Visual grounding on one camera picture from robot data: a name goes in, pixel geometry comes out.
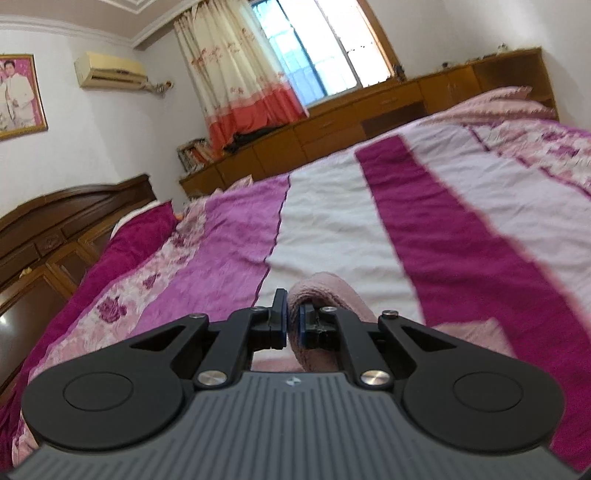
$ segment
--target wooden dresser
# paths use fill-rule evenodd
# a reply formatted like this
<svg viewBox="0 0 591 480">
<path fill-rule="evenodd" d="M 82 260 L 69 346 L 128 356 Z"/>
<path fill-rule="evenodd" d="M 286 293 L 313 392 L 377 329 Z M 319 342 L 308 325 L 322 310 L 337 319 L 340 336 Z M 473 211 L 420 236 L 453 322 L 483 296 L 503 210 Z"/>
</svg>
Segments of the wooden dresser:
<svg viewBox="0 0 591 480">
<path fill-rule="evenodd" d="M 399 83 L 389 79 L 310 108 L 310 117 L 283 127 L 235 155 L 180 181 L 189 197 L 225 189 L 252 175 L 262 180 L 446 110 L 504 86 L 531 86 L 531 99 L 556 108 L 541 48 L 468 62 Z"/>
</svg>

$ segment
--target picture frame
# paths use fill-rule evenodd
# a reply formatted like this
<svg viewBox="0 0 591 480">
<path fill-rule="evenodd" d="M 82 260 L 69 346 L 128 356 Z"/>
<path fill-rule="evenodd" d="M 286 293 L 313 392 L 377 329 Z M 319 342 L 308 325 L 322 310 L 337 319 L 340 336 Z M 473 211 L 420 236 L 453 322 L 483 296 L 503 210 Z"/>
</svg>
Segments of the picture frame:
<svg viewBox="0 0 591 480">
<path fill-rule="evenodd" d="M 33 55 L 0 55 L 0 141 L 46 130 Z"/>
</svg>

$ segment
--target black circular pad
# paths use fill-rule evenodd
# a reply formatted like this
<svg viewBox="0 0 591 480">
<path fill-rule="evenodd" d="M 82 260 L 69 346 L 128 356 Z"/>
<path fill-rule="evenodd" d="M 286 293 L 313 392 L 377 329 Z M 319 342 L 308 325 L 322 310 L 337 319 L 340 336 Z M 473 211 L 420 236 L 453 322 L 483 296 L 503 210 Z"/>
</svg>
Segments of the black circular pad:
<svg viewBox="0 0 591 480">
<path fill-rule="evenodd" d="M 402 402 L 448 445 L 489 454 L 530 449 L 549 441 L 560 421 L 560 387 L 531 365 L 473 345 L 418 360 Z"/>
<path fill-rule="evenodd" d="M 453 386 L 456 398 L 474 410 L 495 412 L 515 407 L 523 397 L 512 378 L 493 372 L 464 375 Z"/>
<path fill-rule="evenodd" d="M 176 418 L 183 389 L 158 354 L 115 345 L 50 368 L 25 390 L 22 412 L 38 441 L 61 449 L 119 449 Z"/>
<path fill-rule="evenodd" d="M 68 383 L 64 398 L 79 410 L 102 411 L 118 407 L 133 392 L 134 384 L 129 378 L 111 372 L 94 372 Z"/>
</svg>

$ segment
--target ceiling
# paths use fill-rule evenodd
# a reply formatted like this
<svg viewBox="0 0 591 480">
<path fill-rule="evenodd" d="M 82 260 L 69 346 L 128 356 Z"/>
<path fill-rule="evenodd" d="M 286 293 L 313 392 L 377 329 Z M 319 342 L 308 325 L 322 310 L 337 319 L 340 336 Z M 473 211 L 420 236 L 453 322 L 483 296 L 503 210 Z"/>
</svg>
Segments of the ceiling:
<svg viewBox="0 0 591 480">
<path fill-rule="evenodd" d="M 4 15 L 66 22 L 129 40 L 135 47 L 196 0 L 0 0 Z"/>
</svg>

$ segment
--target magenta pillow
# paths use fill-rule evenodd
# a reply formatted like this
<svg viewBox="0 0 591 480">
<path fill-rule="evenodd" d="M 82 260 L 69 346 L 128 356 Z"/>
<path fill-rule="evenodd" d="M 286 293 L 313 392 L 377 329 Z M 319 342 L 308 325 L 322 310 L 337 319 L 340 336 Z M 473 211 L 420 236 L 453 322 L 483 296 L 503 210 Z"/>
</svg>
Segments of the magenta pillow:
<svg viewBox="0 0 591 480">
<path fill-rule="evenodd" d="M 31 370 L 43 359 L 47 348 L 68 331 L 96 296 L 113 280 L 151 257 L 172 235 L 177 223 L 172 204 L 167 202 L 121 226 L 66 306 L 49 323 L 25 359 L 8 402 L 0 407 L 0 472 L 12 468 L 12 438 L 17 433 L 22 393 Z"/>
</svg>

